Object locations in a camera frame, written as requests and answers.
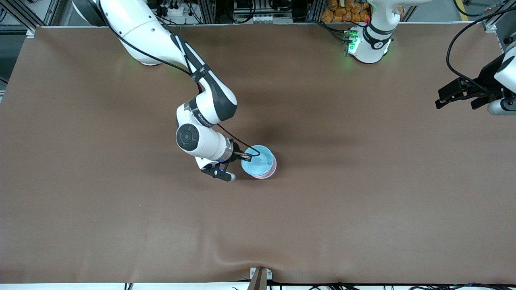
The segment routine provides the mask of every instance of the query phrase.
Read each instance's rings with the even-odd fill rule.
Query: container of potatoes
[[[321,21],[329,22],[366,22],[371,15],[369,3],[355,0],[327,0],[328,9],[321,16]]]

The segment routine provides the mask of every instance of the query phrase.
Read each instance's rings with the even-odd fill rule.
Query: yellow stripe
[[[459,8],[462,9],[462,11],[466,11],[466,9],[464,9],[464,4],[462,3],[462,0],[453,0],[453,1],[455,1],[457,3],[457,5],[459,5]],[[460,15],[460,19],[462,21],[469,21],[470,20],[469,18],[467,18],[466,15],[464,15],[464,14],[462,14],[460,12],[459,12],[459,15]]]

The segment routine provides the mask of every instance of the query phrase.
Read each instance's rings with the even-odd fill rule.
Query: black cable tie
[[[191,78],[194,82],[198,83],[208,72],[212,70],[207,64],[203,64],[201,68],[191,74]]]

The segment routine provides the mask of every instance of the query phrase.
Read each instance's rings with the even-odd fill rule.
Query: brown table
[[[226,128],[273,178],[199,172],[174,141],[186,75],[106,29],[39,29],[0,106],[0,282],[516,283],[516,119],[455,103],[463,25],[400,25],[375,65],[317,26],[183,28],[235,92]],[[453,63],[500,54],[480,26]]]

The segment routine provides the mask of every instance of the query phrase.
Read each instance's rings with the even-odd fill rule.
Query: gray circular joint cap
[[[179,127],[175,140],[183,150],[193,151],[199,143],[199,131],[192,124],[184,124]]]

